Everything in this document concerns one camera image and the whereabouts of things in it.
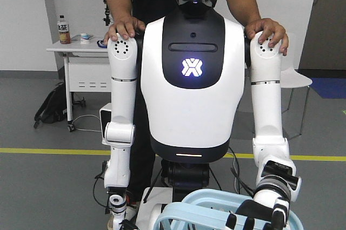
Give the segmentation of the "person's left hand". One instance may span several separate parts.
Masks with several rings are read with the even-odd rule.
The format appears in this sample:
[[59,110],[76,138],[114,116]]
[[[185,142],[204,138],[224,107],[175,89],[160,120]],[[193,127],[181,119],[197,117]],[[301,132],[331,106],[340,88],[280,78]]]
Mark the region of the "person's left hand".
[[245,26],[245,35],[249,39],[253,39],[258,32],[262,33],[258,38],[259,44],[262,44],[267,38],[272,36],[272,39],[269,41],[268,46],[273,48],[278,43],[280,43],[279,52],[283,56],[287,55],[289,38],[285,28],[280,25],[280,23],[278,23],[277,21],[273,21],[270,18],[262,18],[252,21]]

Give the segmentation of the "person's right hand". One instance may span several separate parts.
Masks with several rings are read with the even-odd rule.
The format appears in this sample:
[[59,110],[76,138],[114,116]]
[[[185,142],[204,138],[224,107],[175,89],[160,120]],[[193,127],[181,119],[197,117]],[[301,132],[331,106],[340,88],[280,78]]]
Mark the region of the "person's right hand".
[[123,39],[134,38],[137,32],[142,32],[145,28],[145,23],[132,15],[118,17],[115,19],[114,23],[109,26],[104,36],[103,43],[107,45],[109,39],[118,41],[118,35]]

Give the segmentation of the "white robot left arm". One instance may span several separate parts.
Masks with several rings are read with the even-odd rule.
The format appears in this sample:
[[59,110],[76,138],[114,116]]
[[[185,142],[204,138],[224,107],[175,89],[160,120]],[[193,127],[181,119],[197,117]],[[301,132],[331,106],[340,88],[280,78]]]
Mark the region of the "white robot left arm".
[[104,175],[113,229],[121,229],[127,208],[126,190],[130,179],[130,149],[134,142],[133,123],[137,85],[137,43],[134,38],[108,41],[111,69],[111,119],[104,131],[111,155]]

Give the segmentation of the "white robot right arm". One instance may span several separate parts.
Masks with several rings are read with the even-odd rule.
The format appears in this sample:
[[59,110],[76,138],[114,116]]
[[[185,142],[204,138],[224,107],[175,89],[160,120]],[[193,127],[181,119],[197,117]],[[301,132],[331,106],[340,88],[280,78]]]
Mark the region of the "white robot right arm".
[[273,207],[277,198],[296,201],[301,178],[290,158],[283,136],[281,115],[281,59],[279,45],[270,46],[273,35],[255,34],[250,42],[250,82],[255,121],[252,140],[258,167],[254,200]]

